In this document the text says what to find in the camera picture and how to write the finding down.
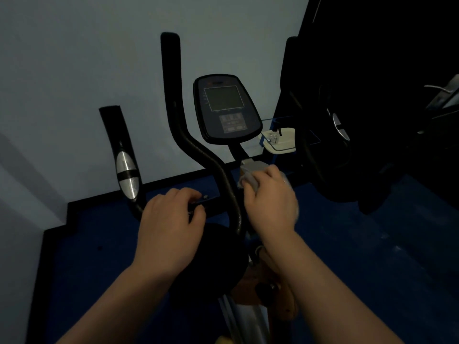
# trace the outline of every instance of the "display screen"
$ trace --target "display screen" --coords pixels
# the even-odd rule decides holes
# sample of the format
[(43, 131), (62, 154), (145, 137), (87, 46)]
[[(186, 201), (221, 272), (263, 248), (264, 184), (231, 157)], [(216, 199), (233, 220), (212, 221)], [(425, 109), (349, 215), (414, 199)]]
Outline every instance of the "display screen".
[(207, 101), (212, 111), (244, 107), (237, 86), (204, 88), (204, 92), (206, 92)]
[(241, 130), (247, 129), (247, 124), (246, 121), (244, 121), (242, 112), (229, 115), (221, 115), (220, 122), (225, 134), (229, 132), (240, 132)]

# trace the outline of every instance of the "forearm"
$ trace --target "forearm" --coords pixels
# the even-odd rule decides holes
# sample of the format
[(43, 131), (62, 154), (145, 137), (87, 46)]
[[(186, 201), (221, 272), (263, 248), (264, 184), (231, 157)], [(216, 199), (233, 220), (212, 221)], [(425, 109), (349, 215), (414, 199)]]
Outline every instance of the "forearm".
[(294, 231), (263, 240), (317, 342), (402, 343)]
[(169, 282), (129, 267), (58, 341), (58, 344), (131, 343), (167, 293)]

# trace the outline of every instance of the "blue mat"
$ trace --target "blue mat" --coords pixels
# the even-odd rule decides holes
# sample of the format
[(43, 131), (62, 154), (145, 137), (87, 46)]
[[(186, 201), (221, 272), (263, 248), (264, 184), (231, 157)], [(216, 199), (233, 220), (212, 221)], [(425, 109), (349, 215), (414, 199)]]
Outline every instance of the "blue mat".
[[(218, 196), (212, 177), (175, 185)], [(169, 188), (147, 194), (152, 198)], [(334, 203), (310, 184), (295, 188), (296, 230), (324, 262), (406, 343), (459, 342), (459, 213), (404, 177), (375, 213), (356, 203)], [(208, 221), (228, 224), (222, 214)], [(84, 210), (77, 233), (63, 238), (54, 256), (46, 342), (54, 343), (131, 263), (138, 222), (122, 200)], [(295, 343), (312, 343), (302, 318)], [(218, 303), (174, 310), (165, 299), (140, 343), (214, 344), (227, 333)]]

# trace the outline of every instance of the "hand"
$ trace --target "hand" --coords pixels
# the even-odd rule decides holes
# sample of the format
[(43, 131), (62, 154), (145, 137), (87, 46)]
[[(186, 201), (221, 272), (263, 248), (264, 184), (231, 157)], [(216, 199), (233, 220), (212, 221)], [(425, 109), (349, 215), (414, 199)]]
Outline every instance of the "hand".
[(252, 175), (259, 183), (256, 195), (249, 183), (243, 183), (249, 220), (264, 243), (266, 239), (275, 241), (284, 232), (294, 230), (298, 214), (295, 192), (285, 183), (275, 165)]
[(173, 188), (147, 203), (131, 266), (138, 274), (171, 283), (189, 265), (202, 237), (206, 212), (199, 205), (188, 223), (188, 203), (200, 197), (194, 189)]

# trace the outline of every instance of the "blue floor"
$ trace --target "blue floor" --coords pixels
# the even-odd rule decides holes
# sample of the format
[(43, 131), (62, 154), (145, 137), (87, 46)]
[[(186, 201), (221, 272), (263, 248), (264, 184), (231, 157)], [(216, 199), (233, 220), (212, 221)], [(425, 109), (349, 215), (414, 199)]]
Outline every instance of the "blue floor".
[[(175, 187), (218, 196), (212, 177)], [(459, 212), (408, 176), (393, 185), (387, 201), (370, 215), (360, 213), (356, 203), (326, 200), (311, 184), (295, 192), (298, 233), (402, 340), (459, 342)], [(223, 214), (209, 221), (227, 220)], [(80, 212), (77, 226), (54, 256), (47, 343), (57, 341), (134, 256), (138, 222), (124, 201)], [(217, 303), (174, 310), (165, 299), (139, 342), (214, 344), (224, 333)], [(293, 335), (296, 343), (312, 342), (301, 318), (293, 323)]]

